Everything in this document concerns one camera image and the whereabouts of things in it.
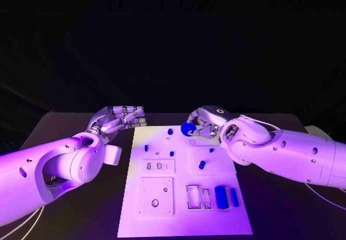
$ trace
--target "white cable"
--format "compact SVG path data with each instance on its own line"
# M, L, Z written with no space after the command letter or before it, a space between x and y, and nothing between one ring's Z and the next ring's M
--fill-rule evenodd
M335 204L332 201L329 201L314 190L313 188L306 184L306 186L312 189L312 191L317 194L317 196L325 199L330 204L333 204L335 206L337 206L340 209L346 210L346 207L339 206L337 204Z
M17 230L19 228L28 223L28 221L33 218L36 212L39 211L40 209L38 209L33 214L30 215L30 217L23 221L23 223L0 238L0 240L4 240Z
M43 208L45 208L45 206L43 206L42 209L40 209L40 212L39 212L39 215L38 215L38 219L36 219L36 221L35 221L35 223L33 223L33 225L32 225L32 227L30 227L28 233L26 233L26 235L23 236L23 238L22 238L20 240L25 240L25 238L28 237L30 231L33 230L35 225L36 225L36 223L38 223L38 221L39 221L39 219L40 219L40 216L42 216Z

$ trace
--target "blue rectangular block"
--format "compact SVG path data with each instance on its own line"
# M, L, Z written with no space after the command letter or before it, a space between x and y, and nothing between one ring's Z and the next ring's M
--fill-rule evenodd
M226 195L226 189L224 186L215 187L215 195L216 195L216 203L219 209L228 209L229 208L229 202L228 202L228 195Z
M232 204L235 207L239 207L239 202L238 202L238 198L237 198L237 190L234 188L231 188L231 196L232 196Z

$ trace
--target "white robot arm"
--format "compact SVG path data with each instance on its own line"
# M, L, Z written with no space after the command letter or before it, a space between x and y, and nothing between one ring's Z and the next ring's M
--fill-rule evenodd
M121 148L107 143L118 130L147 125L143 116L140 106L105 107L85 132L0 156L0 226L88 183L102 164L118 165Z
M202 125L199 130L193 119ZM244 115L232 119L224 108L203 106L192 112L182 133L213 138L218 132L221 147L238 164L254 163L267 172L301 183L346 188L346 144L281 130Z

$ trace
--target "dark table surface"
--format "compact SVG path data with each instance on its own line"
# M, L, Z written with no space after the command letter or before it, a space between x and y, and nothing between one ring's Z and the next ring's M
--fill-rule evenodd
M49 112L32 131L23 149L84 132L92 113ZM247 114L281 129L306 132L291 114ZM189 113L147 113L149 126L180 125ZM111 240L117 238L127 182L134 130L118 133L111 145L123 148L118 166L105 165L95 179L68 192L43 209L26 240ZM258 166L235 164L254 235L156 237L156 239L346 239L346 210L327 203L307 188ZM346 206L346 193L336 188L313 187L333 202ZM28 218L0 227L0 237ZM6 238L19 240L36 217Z

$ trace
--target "oval hole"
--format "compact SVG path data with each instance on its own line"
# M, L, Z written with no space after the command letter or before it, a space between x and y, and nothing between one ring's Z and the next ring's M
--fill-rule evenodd
M152 205L153 205L154 208L159 206L159 200L157 199L153 200Z
M28 172L22 167L19 169L19 172L20 172L20 175L26 178L28 177Z
M319 149L317 149L317 147L314 147L314 148L312 149L312 154L317 154L317 152L319 152Z

